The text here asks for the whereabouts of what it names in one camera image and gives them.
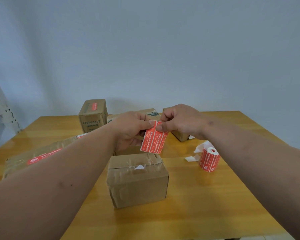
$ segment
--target yellow wooden table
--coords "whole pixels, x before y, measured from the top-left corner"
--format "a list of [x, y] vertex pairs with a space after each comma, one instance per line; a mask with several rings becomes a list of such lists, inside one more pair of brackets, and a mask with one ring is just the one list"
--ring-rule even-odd
[[[206, 113], [280, 140], [239, 111]], [[0, 180], [7, 157], [81, 133], [77, 116], [40, 117], [0, 147]], [[207, 173], [184, 159], [201, 142], [179, 142], [169, 133], [161, 157], [170, 178], [160, 202], [115, 210], [105, 169], [62, 239], [221, 239], [283, 232], [223, 160]]]

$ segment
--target forearm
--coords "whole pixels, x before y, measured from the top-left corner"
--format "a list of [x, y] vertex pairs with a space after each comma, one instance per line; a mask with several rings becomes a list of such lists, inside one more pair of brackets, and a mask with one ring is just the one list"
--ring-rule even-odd
[[115, 146], [115, 134], [103, 126], [1, 181], [0, 239], [59, 239]]
[[202, 134], [273, 217], [300, 239], [300, 150], [203, 116]]

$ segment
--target right hand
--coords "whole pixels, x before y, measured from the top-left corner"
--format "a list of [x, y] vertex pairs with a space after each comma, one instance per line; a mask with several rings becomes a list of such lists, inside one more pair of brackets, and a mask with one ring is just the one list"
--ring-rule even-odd
[[159, 132], [179, 131], [192, 135], [200, 140], [206, 140], [202, 131], [204, 127], [204, 116], [198, 110], [185, 105], [178, 104], [163, 111], [161, 121], [156, 130]]

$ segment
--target white wall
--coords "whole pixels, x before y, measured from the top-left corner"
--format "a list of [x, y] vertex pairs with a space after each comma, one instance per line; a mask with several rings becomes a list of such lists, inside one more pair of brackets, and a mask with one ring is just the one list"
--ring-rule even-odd
[[300, 0], [0, 0], [0, 85], [23, 126], [185, 103], [300, 148]]

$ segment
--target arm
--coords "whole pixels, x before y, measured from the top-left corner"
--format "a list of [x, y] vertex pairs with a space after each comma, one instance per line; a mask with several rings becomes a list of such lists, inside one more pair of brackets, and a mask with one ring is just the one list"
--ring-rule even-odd
[[128, 112], [60, 152], [0, 181], [0, 239], [60, 239], [114, 150], [153, 124]]
[[164, 110], [158, 131], [206, 138], [224, 161], [296, 239], [300, 239], [300, 150], [179, 104]]

